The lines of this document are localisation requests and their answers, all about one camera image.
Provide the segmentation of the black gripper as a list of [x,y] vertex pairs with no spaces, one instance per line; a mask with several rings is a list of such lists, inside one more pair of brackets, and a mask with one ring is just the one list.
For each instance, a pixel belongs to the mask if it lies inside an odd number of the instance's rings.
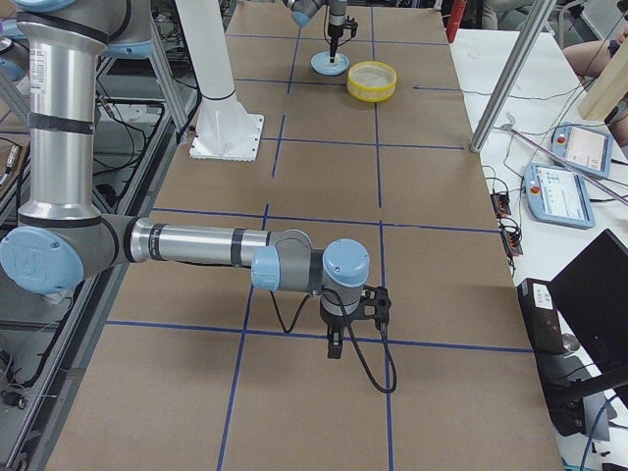
[[330,63],[336,62],[336,54],[338,50],[338,43],[343,35],[343,25],[329,24],[329,37],[330,37]]
[[342,339],[344,338],[344,330],[348,324],[353,321],[353,316],[347,314],[335,315],[326,310],[321,311],[321,319],[327,326],[328,353],[329,359],[341,359],[342,355]]

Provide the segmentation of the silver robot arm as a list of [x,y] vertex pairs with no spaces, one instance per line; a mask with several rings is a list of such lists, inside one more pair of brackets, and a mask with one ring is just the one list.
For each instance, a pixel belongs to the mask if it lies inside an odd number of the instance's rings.
[[20,1],[29,46],[30,193],[1,242],[1,264],[18,286],[58,293],[112,266],[146,260],[247,268],[256,288],[318,297],[328,354],[341,354],[351,324],[375,300],[370,258],[356,240],[323,249],[302,231],[266,232],[154,224],[101,213],[92,203],[97,59],[153,49],[146,1]]
[[292,19],[300,26],[306,26],[314,16],[325,6],[328,10],[328,35],[330,37],[330,53],[328,58],[331,64],[337,59],[340,39],[345,30],[347,18],[347,2],[341,0],[283,0],[283,4],[291,11]]

